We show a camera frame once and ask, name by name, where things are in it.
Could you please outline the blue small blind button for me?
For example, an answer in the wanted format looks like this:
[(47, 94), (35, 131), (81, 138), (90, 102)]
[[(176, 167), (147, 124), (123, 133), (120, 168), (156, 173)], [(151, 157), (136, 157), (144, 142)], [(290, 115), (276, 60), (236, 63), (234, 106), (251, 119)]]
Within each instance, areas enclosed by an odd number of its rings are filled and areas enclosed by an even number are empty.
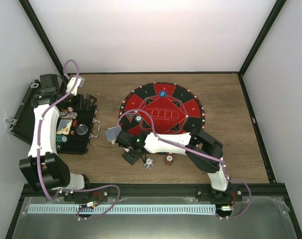
[(166, 91), (160, 91), (158, 94), (160, 97), (164, 98), (167, 96), (167, 92)]

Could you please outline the mixed chips in case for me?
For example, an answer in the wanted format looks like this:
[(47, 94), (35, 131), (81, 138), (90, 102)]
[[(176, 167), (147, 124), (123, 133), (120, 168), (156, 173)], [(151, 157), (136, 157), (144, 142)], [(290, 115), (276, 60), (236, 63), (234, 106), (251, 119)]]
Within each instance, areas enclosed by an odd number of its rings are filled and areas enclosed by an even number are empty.
[(61, 119), (75, 120), (77, 116), (78, 113), (75, 112), (75, 110), (72, 107), (67, 107), (66, 109), (62, 109), (62, 111), (59, 113), (59, 117)]

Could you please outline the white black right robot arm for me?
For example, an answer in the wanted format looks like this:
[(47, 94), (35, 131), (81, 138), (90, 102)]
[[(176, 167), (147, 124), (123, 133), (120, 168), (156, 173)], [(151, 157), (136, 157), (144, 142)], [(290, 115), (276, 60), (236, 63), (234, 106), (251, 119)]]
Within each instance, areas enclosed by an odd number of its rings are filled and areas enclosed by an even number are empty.
[(143, 131), (138, 136), (117, 129), (115, 144), (125, 149), (122, 157), (131, 165), (146, 154), (185, 155), (199, 170), (208, 174), (217, 200), (223, 201), (230, 195), (229, 177), (224, 171), (223, 145), (201, 128), (183, 134)]

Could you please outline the white blue chip stack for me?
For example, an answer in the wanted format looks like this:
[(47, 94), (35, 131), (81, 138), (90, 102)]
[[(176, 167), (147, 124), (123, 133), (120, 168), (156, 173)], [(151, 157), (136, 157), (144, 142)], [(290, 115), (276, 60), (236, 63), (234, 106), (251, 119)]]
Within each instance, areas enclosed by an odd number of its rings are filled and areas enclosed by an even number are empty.
[(151, 169), (153, 167), (153, 162), (154, 162), (154, 160), (152, 158), (150, 158), (150, 157), (146, 158), (144, 167), (147, 169)]

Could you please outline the black poker set case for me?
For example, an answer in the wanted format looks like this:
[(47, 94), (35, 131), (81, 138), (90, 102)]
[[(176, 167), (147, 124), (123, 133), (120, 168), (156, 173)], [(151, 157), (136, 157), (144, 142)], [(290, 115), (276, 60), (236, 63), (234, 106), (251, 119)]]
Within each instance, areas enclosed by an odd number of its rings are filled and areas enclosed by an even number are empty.
[[(24, 142), (33, 140), (35, 117), (31, 100), (40, 93), (40, 81), (34, 80), (20, 103), (13, 118), (7, 118), (9, 132)], [(67, 102), (58, 104), (60, 116), (56, 129), (56, 150), (58, 154), (86, 154), (97, 113), (97, 99), (92, 95), (70, 96)]]

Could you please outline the light blue slotted rail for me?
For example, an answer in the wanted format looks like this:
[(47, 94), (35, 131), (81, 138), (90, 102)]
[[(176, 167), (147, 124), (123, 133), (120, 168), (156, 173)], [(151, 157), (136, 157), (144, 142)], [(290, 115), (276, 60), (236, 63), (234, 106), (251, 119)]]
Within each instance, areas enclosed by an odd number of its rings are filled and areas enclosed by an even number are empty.
[(68, 204), (30, 204), (29, 214), (76, 214), (99, 215), (107, 211), (114, 215), (215, 215), (215, 205), (99, 205), (96, 208), (81, 209), (79, 205)]

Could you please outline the blue green poker chip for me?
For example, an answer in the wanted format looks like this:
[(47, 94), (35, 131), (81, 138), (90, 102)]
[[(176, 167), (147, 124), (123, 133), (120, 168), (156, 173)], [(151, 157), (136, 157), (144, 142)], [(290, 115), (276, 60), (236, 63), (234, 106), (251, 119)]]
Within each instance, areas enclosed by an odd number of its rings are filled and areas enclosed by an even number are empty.
[(135, 120), (136, 120), (137, 122), (141, 122), (141, 121), (143, 120), (143, 118), (142, 118), (141, 116), (136, 116)]

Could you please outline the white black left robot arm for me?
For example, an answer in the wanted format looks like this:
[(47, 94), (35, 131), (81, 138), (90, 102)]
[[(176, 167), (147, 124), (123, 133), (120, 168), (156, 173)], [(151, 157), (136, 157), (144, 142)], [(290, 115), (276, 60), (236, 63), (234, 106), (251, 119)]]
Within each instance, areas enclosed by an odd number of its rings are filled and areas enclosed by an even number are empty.
[(74, 76), (68, 84), (66, 93), (58, 93), (58, 76), (54, 74), (40, 77), (41, 89), (33, 96), (31, 105), (34, 112), (34, 133), (27, 158), (20, 160), (19, 168), (34, 191), (70, 190), (82, 201), (88, 201), (93, 188), (85, 184), (82, 174), (70, 172), (67, 164), (58, 156), (56, 150), (57, 123), (60, 116), (58, 103), (76, 96), (82, 87), (83, 77)]

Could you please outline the teal chip in case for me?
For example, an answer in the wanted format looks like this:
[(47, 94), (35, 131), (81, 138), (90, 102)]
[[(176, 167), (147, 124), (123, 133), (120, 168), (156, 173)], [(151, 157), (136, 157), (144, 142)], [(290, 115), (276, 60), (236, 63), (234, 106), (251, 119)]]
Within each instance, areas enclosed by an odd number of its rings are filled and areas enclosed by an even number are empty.
[(65, 135), (56, 135), (56, 141), (58, 143), (66, 143), (68, 138)]

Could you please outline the round red black poker mat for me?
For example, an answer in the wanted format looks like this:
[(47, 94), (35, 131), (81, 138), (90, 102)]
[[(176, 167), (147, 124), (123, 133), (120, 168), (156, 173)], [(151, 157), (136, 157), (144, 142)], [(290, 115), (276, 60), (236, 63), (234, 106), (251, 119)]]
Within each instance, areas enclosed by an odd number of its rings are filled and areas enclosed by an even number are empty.
[[(162, 98), (158, 94), (166, 91)], [(121, 129), (138, 136), (143, 131), (156, 134), (183, 134), (204, 128), (205, 112), (190, 90), (173, 83), (154, 82), (142, 85), (122, 101), (119, 109)], [(137, 122), (136, 116), (143, 120)]]

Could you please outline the black dealer button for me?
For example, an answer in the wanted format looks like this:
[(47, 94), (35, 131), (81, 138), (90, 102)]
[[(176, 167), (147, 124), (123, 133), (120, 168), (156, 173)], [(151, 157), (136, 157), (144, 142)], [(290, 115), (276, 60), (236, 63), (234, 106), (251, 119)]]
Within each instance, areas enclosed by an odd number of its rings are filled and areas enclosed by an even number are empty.
[(88, 127), (85, 124), (80, 124), (76, 128), (76, 132), (78, 135), (85, 135), (88, 132)]

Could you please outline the playing card deck box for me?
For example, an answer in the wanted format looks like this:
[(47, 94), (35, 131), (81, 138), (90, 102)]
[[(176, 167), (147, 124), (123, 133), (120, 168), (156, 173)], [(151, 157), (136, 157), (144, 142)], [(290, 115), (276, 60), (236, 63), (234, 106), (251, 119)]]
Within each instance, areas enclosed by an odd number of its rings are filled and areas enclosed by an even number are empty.
[(108, 128), (105, 131), (107, 142), (111, 142), (112, 144), (115, 144), (116, 134), (119, 133), (120, 131), (121, 131), (121, 126), (115, 126), (112, 128)]

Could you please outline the card deck in case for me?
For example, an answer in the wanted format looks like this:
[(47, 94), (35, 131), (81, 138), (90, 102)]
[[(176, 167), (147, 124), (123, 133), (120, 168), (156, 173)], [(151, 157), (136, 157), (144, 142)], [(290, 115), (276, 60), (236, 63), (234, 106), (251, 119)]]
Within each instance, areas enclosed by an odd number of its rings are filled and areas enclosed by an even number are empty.
[(71, 126), (73, 125), (72, 119), (61, 119), (57, 128), (57, 135), (69, 135)]

